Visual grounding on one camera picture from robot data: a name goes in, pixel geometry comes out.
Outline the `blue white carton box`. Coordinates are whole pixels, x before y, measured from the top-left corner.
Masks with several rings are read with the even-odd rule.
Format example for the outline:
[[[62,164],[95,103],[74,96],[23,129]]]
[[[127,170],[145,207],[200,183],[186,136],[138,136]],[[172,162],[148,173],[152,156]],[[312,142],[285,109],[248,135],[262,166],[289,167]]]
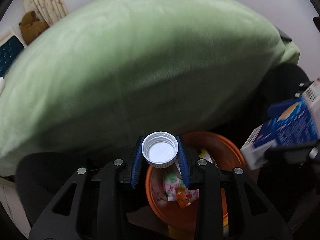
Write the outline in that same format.
[[[302,102],[297,115],[287,120],[271,118],[257,127],[240,151],[251,170],[266,163],[264,153],[269,148],[293,146],[319,140],[319,79],[296,99]]]

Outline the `white bottle cap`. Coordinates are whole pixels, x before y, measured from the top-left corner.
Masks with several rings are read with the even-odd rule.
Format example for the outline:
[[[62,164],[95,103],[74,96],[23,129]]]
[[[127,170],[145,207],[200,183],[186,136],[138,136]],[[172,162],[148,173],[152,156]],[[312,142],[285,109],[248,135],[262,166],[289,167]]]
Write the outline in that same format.
[[[177,139],[168,132],[154,132],[142,142],[142,155],[155,168],[171,166],[178,155]]]

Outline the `crumpled trash wrappers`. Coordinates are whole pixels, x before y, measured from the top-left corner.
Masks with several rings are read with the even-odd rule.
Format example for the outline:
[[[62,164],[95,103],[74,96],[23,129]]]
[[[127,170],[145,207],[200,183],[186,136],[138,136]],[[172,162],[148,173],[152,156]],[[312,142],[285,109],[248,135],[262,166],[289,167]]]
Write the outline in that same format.
[[[169,164],[173,160],[174,150],[171,147],[160,153],[160,150],[151,150],[151,161],[156,164]],[[200,158],[209,161],[217,167],[215,160],[209,153],[202,149]],[[150,179],[150,205],[164,208],[169,202],[177,202],[180,208],[188,207],[192,202],[199,198],[199,190],[190,190],[182,180],[182,172],[177,159],[169,166],[155,168]]]

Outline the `orange trash bin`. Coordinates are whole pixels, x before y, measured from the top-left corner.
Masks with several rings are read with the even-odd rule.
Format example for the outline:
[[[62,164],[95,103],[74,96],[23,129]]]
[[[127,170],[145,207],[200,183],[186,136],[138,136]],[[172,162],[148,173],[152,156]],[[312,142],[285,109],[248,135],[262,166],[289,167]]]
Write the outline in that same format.
[[[202,174],[195,170],[195,162],[202,154],[217,167],[231,171],[245,168],[246,162],[240,150],[227,138],[210,132],[190,132],[178,137],[183,150],[178,152],[176,163],[167,168],[150,166],[146,174],[146,195],[153,212],[168,226],[177,230],[194,231]],[[179,183],[190,197],[191,204],[183,206],[175,200],[175,187]]]

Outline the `white pillow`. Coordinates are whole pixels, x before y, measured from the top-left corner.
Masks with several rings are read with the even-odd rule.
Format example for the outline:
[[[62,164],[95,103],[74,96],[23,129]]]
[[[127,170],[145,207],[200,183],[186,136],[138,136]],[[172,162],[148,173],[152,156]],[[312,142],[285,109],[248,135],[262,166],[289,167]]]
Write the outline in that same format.
[[[0,77],[0,95],[1,95],[2,92],[3,92],[4,86],[5,86],[4,78],[3,78],[3,77]]]

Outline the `blue tufted headboard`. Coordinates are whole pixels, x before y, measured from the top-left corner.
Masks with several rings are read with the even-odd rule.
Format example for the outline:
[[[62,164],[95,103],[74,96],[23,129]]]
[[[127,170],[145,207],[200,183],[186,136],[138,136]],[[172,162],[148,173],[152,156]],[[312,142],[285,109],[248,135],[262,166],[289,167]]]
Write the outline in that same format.
[[[12,63],[26,47],[25,42],[18,37],[12,27],[1,34],[1,77],[5,77]]]

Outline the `brown teddy bear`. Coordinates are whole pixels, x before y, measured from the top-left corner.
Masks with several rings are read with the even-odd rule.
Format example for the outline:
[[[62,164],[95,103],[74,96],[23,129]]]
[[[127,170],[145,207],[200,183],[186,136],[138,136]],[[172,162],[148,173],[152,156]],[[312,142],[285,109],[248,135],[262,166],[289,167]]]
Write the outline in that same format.
[[[19,23],[19,28],[25,44],[29,45],[46,31],[49,28],[49,25],[46,22],[40,21],[36,16],[35,11],[29,11],[23,16]]]

